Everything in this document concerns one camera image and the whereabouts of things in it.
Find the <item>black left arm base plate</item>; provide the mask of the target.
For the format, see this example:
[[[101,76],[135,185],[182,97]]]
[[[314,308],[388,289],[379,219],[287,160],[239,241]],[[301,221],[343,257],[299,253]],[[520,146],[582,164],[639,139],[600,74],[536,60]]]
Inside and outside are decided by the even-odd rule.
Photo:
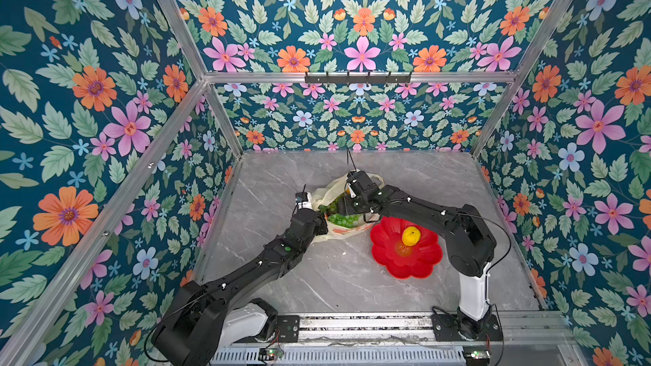
[[[298,342],[301,318],[298,315],[279,315],[276,322],[276,337],[280,343]]]

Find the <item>cream plastic bag with fruit print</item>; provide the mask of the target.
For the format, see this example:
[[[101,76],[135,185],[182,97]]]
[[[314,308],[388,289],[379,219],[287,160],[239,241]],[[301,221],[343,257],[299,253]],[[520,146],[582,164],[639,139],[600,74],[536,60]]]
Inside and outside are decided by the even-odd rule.
[[[352,192],[348,176],[341,176],[325,187],[308,193],[314,210],[321,212],[327,221],[327,233],[315,237],[314,243],[344,240],[367,232],[380,220],[377,213],[355,213],[347,203]]]

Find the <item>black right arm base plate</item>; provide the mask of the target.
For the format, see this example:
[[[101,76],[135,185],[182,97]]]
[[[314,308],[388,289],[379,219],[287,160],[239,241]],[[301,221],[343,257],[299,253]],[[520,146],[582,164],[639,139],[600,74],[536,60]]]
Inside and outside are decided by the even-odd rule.
[[[488,310],[481,320],[464,313],[432,309],[432,330],[438,342],[502,342],[504,334],[496,313]]]

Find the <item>red flower-shaped plate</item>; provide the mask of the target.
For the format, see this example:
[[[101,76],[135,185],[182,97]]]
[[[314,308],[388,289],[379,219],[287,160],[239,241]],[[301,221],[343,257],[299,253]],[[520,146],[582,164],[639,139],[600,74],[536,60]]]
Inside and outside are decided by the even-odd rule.
[[[403,230],[408,226],[415,226],[421,232],[419,243],[413,247],[405,247],[401,242]],[[371,229],[370,236],[373,259],[399,280],[426,279],[443,259],[439,236],[408,220],[382,218]]]

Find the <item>yellow fake lemon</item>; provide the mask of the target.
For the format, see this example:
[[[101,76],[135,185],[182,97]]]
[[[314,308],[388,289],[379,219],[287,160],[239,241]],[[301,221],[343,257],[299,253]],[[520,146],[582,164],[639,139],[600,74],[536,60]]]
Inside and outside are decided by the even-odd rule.
[[[403,230],[401,235],[401,242],[405,247],[413,247],[419,243],[421,239],[421,232],[415,226],[408,226]]]

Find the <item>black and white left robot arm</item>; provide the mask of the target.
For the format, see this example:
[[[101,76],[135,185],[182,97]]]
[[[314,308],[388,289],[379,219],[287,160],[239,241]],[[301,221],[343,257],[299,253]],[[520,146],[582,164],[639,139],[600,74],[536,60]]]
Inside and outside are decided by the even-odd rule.
[[[152,344],[173,365],[206,365],[220,343],[227,315],[262,286],[303,259],[315,237],[327,234],[324,215],[300,208],[285,232],[252,261],[203,285],[189,281],[174,297],[152,335]]]

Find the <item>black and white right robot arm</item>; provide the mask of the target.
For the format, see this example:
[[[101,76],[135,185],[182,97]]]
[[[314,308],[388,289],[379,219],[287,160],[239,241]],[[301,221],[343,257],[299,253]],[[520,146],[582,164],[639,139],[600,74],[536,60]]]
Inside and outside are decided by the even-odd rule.
[[[453,326],[466,340],[487,331],[488,273],[497,241],[474,206],[429,203],[356,170],[346,177],[340,213],[373,217],[372,257],[396,279],[425,279],[447,259],[459,275]]]

